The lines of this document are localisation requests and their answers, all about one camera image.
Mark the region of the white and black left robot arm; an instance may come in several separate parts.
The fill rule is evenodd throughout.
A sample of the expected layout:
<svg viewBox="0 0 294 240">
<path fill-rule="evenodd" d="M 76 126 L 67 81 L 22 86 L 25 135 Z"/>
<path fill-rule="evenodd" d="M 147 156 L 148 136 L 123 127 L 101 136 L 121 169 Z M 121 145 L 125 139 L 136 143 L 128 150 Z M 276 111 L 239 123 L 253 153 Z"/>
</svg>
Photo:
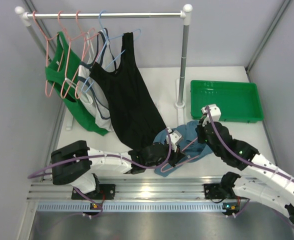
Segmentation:
<svg viewBox="0 0 294 240">
<path fill-rule="evenodd" d="M 54 185 L 72 185 L 90 199 L 100 194 L 97 171 L 137 175 L 156 170 L 166 163 L 175 167 L 186 155 L 177 146 L 156 142 L 140 150 L 116 153 L 87 146 L 85 140 L 59 148 L 51 153 Z"/>
</svg>

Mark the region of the blue tank top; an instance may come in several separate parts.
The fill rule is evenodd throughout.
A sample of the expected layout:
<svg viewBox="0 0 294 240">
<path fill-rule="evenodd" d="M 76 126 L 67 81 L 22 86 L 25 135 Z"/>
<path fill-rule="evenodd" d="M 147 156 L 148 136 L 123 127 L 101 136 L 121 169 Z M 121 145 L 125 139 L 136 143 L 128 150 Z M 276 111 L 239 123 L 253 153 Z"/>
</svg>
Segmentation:
<svg viewBox="0 0 294 240">
<path fill-rule="evenodd" d="M 179 143 L 181 149 L 183 149 L 188 143 L 190 143 L 192 140 L 194 140 L 195 138 L 198 137 L 198 134 L 196 132 L 197 125 L 198 125 L 198 121 L 192 120 L 192 121 L 189 121 L 187 124 L 182 124 L 176 128 L 173 128 L 173 130 L 177 130 L 178 132 L 180 132 L 183 137 L 182 141 Z M 189 149 L 187 149 L 185 151 L 186 156 L 190 155 L 190 157 L 195 157 L 195 156 L 199 155 L 199 158 L 196 158 L 196 159 L 194 159 L 190 162 L 187 162 L 187 163 L 197 162 L 198 160 L 200 160 L 200 159 L 204 158 L 205 156 L 210 155 L 212 153 L 213 153 L 213 151 L 210 149 L 209 146 L 207 146 L 205 143 L 201 144 L 198 142 L 195 146 L 191 146 Z M 172 169 L 171 171 L 168 171 L 165 173 L 162 173 L 160 171 L 161 168 L 157 168 L 154 170 L 154 173 L 159 176 L 162 176 L 162 177 L 167 177 L 169 174 L 171 174 L 175 170 L 178 170 L 180 167 L 176 167 L 176 168 Z"/>
</svg>

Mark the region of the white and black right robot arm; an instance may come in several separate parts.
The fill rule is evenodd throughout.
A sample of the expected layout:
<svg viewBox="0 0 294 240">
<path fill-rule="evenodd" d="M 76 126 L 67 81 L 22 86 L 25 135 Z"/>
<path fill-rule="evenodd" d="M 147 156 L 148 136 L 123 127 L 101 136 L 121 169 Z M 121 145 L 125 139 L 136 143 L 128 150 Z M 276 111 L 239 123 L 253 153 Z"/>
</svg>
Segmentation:
<svg viewBox="0 0 294 240">
<path fill-rule="evenodd" d="M 242 175 L 227 172 L 219 184 L 225 198 L 234 196 L 259 202 L 281 213 L 294 225 L 294 177 L 270 162 L 249 143 L 234 139 L 217 121 L 201 120 L 198 142 L 205 143 L 225 164 Z"/>
</svg>

